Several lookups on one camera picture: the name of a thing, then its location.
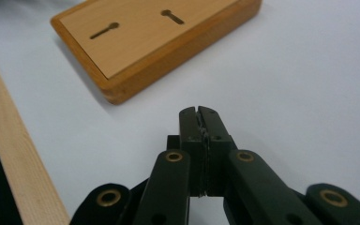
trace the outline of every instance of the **keyhole slot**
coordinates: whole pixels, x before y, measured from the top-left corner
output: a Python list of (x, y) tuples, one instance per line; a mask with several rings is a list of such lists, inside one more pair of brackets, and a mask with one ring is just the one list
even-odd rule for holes
[(103, 30), (95, 33), (95, 34), (92, 35), (90, 38), (91, 38), (91, 39), (97, 38), (98, 36), (100, 36), (100, 35), (108, 32), (108, 31), (110, 31), (110, 30), (114, 30), (114, 29), (116, 29), (116, 28), (118, 28), (118, 27), (119, 27), (119, 23), (118, 23), (118, 22), (112, 22), (112, 23), (110, 23), (105, 29), (103, 29)]
[(163, 11), (160, 12), (160, 15), (162, 16), (166, 16), (169, 17), (170, 19), (172, 19), (172, 21), (174, 21), (175, 23), (182, 25), (184, 24), (184, 21), (178, 17), (176, 17), (175, 15), (172, 14), (172, 12), (168, 9), (165, 9)]

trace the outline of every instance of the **white surface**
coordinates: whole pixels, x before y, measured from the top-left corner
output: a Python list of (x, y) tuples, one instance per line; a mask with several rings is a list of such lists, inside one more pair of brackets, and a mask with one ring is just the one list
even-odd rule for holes
[[(330, 183), (360, 200), (360, 1), (272, 1), (120, 106), (110, 105), (50, 26), (81, 1), (0, 0), (0, 73), (68, 213), (105, 183), (148, 177), (178, 112), (220, 114), (238, 147), (302, 193)], [(189, 224), (228, 224), (192, 199)]]

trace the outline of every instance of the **wooden board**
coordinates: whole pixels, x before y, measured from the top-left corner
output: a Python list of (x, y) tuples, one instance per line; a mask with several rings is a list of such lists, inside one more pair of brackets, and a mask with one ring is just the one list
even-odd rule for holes
[(64, 205), (0, 77), (0, 159), (23, 224), (68, 224)]
[(253, 17), (260, 5), (91, 0), (53, 17), (52, 26), (106, 99), (119, 104)]

